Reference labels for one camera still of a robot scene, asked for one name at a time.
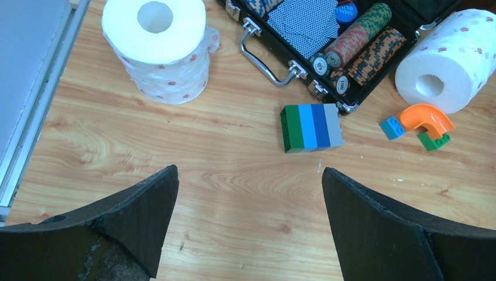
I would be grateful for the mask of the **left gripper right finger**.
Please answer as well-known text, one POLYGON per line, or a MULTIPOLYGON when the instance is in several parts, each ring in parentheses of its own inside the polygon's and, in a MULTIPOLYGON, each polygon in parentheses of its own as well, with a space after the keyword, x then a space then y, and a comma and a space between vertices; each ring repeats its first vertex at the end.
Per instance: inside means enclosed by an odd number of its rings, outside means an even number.
POLYGON ((322 175, 344 280, 494 280, 495 231, 378 193, 334 168, 322 175))

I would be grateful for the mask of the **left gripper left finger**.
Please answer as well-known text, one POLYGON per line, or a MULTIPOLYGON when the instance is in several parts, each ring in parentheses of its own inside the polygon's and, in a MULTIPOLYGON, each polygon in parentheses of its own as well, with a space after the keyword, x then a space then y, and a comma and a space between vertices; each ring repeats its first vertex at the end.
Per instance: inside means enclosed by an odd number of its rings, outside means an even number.
POLYGON ((178 169, 171 165, 38 224, 2 227, 1 279, 155 278, 178 189, 178 169))

